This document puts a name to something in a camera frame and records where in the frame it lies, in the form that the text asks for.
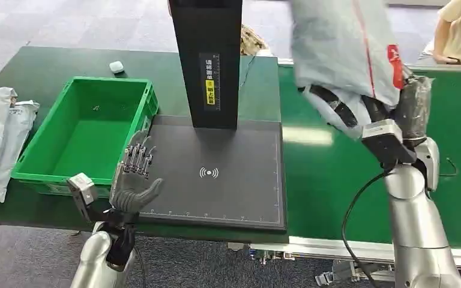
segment wireless charging symbol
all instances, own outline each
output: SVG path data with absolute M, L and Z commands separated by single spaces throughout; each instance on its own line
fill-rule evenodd
M 200 168 L 199 170 L 199 176 L 201 178 L 204 178 L 206 176 L 211 176 L 213 177 L 214 179 L 216 179 L 218 177 L 218 168 L 215 168 L 213 170 L 208 170 L 204 167 Z

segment yellow label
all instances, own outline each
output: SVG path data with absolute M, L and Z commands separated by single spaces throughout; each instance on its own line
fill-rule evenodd
M 206 80 L 206 99 L 208 105 L 215 105 L 214 80 Z

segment green plastic crate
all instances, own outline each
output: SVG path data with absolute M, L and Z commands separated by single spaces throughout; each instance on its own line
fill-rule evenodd
M 38 193 L 71 195 L 66 179 L 83 172 L 108 197 L 128 141 L 137 130 L 149 129 L 157 112 L 148 80 L 74 77 L 11 175 Z

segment red stripe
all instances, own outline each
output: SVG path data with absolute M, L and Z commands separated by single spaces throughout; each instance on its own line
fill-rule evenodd
M 369 46 L 369 37 L 367 35 L 367 30 L 365 28 L 365 20 L 363 19 L 363 15 L 361 14 L 360 5 L 358 4 L 357 0 L 352 1 L 354 6 L 354 12 L 358 17 L 358 21 L 360 22 L 361 32 L 363 33 L 363 41 L 365 42 L 366 52 L 367 52 L 367 62 L 369 65 L 369 76 L 370 76 L 370 86 L 372 86 L 372 96 L 376 98 L 375 95 L 375 85 L 373 83 L 373 72 L 372 72 L 372 60 L 370 59 L 370 46 Z

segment gray carpet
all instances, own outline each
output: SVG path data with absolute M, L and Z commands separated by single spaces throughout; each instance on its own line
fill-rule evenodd
M 389 8 L 405 62 L 433 37 L 436 10 Z M 287 1 L 244 0 L 243 22 L 281 58 L 290 58 Z M 0 0 L 0 70 L 21 46 L 177 51 L 166 0 Z M 69 287 L 88 235 L 0 227 L 0 287 Z M 261 266 L 223 243 L 139 237 L 147 287 L 314 287 L 331 261 Z M 139 265 L 129 287 L 141 287 Z M 334 287 L 367 287 L 365 282 Z
M 0 226 L 0 288 L 68 288 L 89 233 Z M 275 260 L 265 266 L 247 252 L 224 243 L 137 237 L 145 262 L 146 286 L 156 287 L 316 287 L 314 275 L 330 260 Z M 137 262 L 127 287 L 142 287 Z M 366 281 L 332 287 L 369 287 Z

